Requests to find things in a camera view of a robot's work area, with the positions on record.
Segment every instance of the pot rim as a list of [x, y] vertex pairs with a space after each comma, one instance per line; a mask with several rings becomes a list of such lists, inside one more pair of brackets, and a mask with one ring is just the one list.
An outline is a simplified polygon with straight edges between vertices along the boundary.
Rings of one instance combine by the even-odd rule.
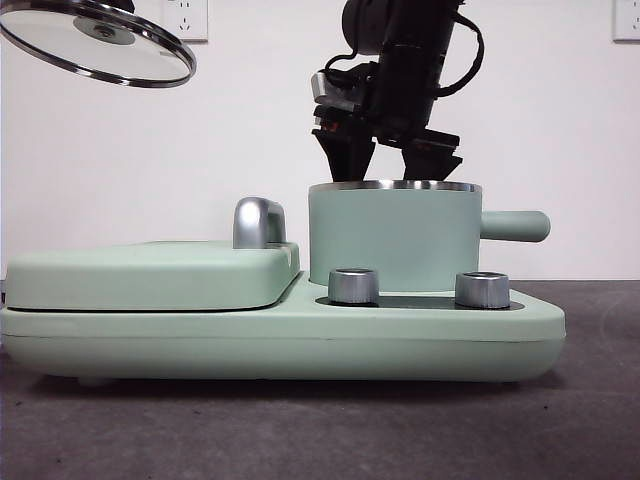
[[309, 193], [330, 190], [448, 190], [453, 192], [482, 193], [482, 187], [480, 185], [438, 180], [365, 180], [362, 182], [321, 183], [310, 187]]

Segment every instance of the electrical socket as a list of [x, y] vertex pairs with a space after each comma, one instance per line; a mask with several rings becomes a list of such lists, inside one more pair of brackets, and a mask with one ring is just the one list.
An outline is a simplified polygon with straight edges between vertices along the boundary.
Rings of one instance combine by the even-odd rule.
[[613, 0], [613, 41], [640, 43], [640, 0]]
[[163, 0], [163, 26], [180, 40], [209, 39], [208, 0]]

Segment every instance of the white wall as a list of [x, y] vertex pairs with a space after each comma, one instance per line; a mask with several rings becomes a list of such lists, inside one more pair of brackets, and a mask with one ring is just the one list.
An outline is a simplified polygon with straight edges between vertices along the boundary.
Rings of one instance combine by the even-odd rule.
[[[485, 67], [439, 101], [431, 127], [462, 137], [454, 180], [487, 209], [541, 209], [543, 244], [485, 242], [482, 266], [514, 278], [640, 278], [640, 46], [611, 43], [608, 0], [470, 1]], [[2, 57], [3, 268], [37, 249], [230, 238], [235, 202], [280, 201], [308, 247], [307, 188], [330, 180], [309, 134], [309, 78], [346, 50], [344, 0], [210, 1], [198, 74], [167, 91], [55, 69], [5, 45]], [[138, 12], [158, 19], [155, 0]], [[456, 30], [443, 78], [466, 70]], [[370, 178], [402, 176], [378, 147]]]

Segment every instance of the griddle lid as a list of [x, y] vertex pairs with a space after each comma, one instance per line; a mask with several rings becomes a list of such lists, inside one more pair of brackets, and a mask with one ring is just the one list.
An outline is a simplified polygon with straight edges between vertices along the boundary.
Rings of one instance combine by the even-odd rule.
[[133, 8], [93, 0], [2, 0], [0, 5], [0, 26], [9, 41], [71, 72], [120, 85], [166, 88], [187, 82], [196, 71], [193, 52], [163, 28], [135, 16]]

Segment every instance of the gray table surface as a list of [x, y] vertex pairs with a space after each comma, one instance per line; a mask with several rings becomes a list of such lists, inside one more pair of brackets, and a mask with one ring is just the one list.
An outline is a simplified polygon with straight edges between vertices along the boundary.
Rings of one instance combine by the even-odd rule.
[[640, 282], [514, 282], [562, 307], [519, 384], [121, 381], [2, 355], [2, 478], [640, 479]]

